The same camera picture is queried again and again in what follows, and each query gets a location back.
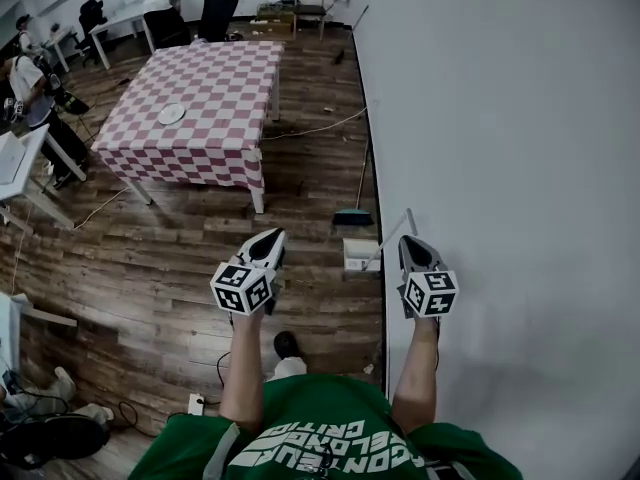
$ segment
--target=green t-shirt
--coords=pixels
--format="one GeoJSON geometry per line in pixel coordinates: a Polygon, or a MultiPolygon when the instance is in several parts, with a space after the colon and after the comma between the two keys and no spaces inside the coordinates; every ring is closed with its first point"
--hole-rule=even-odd
{"type": "Polygon", "coordinates": [[[131,479],[253,480],[428,478],[520,480],[476,432],[445,423],[409,436],[374,386],[346,377],[299,375],[264,387],[264,430],[256,438],[224,418],[175,416],[131,479]]]}

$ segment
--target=electrical socket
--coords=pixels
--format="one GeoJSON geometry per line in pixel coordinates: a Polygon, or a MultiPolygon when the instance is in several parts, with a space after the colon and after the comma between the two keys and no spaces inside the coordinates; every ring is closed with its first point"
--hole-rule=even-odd
{"type": "Polygon", "coordinates": [[[189,395],[189,410],[187,412],[194,416],[204,415],[204,397],[193,393],[189,395]]]}

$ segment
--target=checkered tablecloth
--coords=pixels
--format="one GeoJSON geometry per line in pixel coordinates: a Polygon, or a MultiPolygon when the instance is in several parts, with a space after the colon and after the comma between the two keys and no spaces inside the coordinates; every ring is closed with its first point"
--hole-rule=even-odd
{"type": "Polygon", "coordinates": [[[122,179],[264,190],[258,144],[283,51],[273,41],[156,51],[93,150],[122,179]],[[172,103],[186,113],[164,126],[158,116],[172,103]]]}

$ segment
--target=sneaker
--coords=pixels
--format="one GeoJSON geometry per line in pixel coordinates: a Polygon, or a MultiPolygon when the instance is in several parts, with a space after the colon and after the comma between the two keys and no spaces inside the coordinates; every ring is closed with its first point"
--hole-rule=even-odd
{"type": "Polygon", "coordinates": [[[102,410],[107,415],[107,421],[113,421],[113,419],[116,417],[115,414],[113,414],[113,410],[109,409],[108,407],[103,407],[102,410]]]}
{"type": "Polygon", "coordinates": [[[273,339],[273,348],[276,349],[276,354],[280,359],[301,357],[298,342],[289,331],[281,332],[273,339]]]}
{"type": "Polygon", "coordinates": [[[56,177],[56,181],[53,184],[53,188],[55,188],[56,190],[58,190],[60,187],[62,187],[62,185],[64,185],[67,181],[69,181],[69,178],[71,177],[71,171],[69,171],[67,174],[65,174],[64,176],[57,176],[56,177]]]}
{"type": "Polygon", "coordinates": [[[55,370],[53,370],[53,373],[55,373],[56,377],[58,377],[59,379],[67,380],[71,384],[73,384],[73,386],[75,387],[76,383],[73,382],[73,379],[71,378],[71,375],[69,375],[67,373],[67,370],[65,370],[62,366],[58,366],[55,370]]]}

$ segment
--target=baseboard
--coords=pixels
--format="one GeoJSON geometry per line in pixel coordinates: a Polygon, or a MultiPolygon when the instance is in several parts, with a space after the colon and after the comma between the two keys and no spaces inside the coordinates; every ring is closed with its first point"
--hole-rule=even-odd
{"type": "MultiPolygon", "coordinates": [[[[358,46],[355,41],[353,42],[353,50],[356,55],[356,64],[358,65],[358,78],[360,79],[360,90],[362,91],[362,101],[364,101],[365,105],[369,108],[369,103],[367,102],[367,95],[364,90],[364,81],[362,80],[362,70],[360,69],[360,58],[358,57],[358,46]]],[[[371,161],[371,172],[373,174],[373,191],[376,198],[376,218],[378,221],[378,243],[382,243],[382,214],[380,210],[380,192],[378,190],[378,169],[376,165],[376,157],[374,154],[374,146],[373,146],[373,136],[371,134],[371,119],[369,117],[370,110],[365,112],[364,117],[367,121],[367,132],[369,134],[369,158],[371,161]]],[[[380,262],[380,288],[381,288],[381,296],[382,296],[382,340],[380,344],[381,355],[380,355],[380,377],[382,381],[382,391],[385,396],[389,395],[389,364],[387,361],[387,329],[388,329],[388,321],[387,321],[387,285],[385,280],[385,256],[382,254],[381,262],[380,262]]]]}
{"type": "MultiPolygon", "coordinates": [[[[231,24],[233,23],[249,23],[253,20],[256,19],[255,14],[253,16],[234,16],[233,19],[231,20],[231,24]]],[[[186,24],[189,27],[197,27],[198,25],[200,25],[200,20],[194,20],[194,21],[187,21],[186,24]]],[[[307,24],[307,22],[305,22],[304,20],[302,20],[300,22],[300,24],[302,25],[302,27],[304,28],[307,24]]],[[[346,30],[351,30],[351,25],[345,25],[342,22],[339,21],[328,21],[325,23],[324,25],[325,28],[343,28],[346,30]]],[[[114,48],[126,41],[127,39],[133,37],[133,34],[128,34],[126,36],[122,36],[122,37],[115,37],[113,39],[108,39],[107,41],[104,41],[103,47],[105,48],[105,50],[110,50],[111,47],[113,46],[114,48]]],[[[79,53],[74,53],[73,55],[70,55],[69,57],[66,57],[67,62],[73,62],[74,60],[76,60],[78,57],[80,57],[79,53]]]]}

